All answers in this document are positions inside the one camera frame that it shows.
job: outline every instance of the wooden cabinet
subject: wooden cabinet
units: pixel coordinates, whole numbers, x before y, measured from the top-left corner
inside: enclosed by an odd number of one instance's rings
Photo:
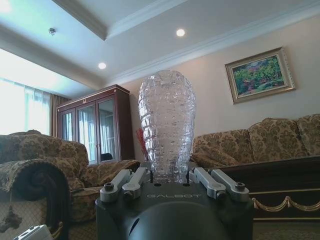
[[[57,108],[58,136],[85,145],[89,164],[134,159],[129,91],[118,85]]]

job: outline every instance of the brown curtain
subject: brown curtain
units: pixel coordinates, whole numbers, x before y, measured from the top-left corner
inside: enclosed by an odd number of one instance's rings
[[[50,94],[50,135],[58,137],[58,113],[57,106],[63,104],[70,99]]]

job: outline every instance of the floor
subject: floor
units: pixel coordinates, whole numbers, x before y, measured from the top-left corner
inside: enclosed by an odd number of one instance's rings
[[[320,240],[320,222],[259,222],[254,240]]]

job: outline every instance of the smoke detector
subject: smoke detector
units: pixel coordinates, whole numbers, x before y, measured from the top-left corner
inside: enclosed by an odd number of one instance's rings
[[[54,36],[54,35],[56,34],[56,29],[50,27],[50,28],[49,28],[49,34],[50,34],[51,36]]]

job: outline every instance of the dark wood furniture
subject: dark wood furniture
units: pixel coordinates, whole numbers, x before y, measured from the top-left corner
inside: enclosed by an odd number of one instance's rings
[[[250,190],[256,222],[320,221],[320,155],[221,170]]]
[[[130,111],[129,91],[106,87],[58,106],[58,136],[84,144],[89,164],[135,159]]]

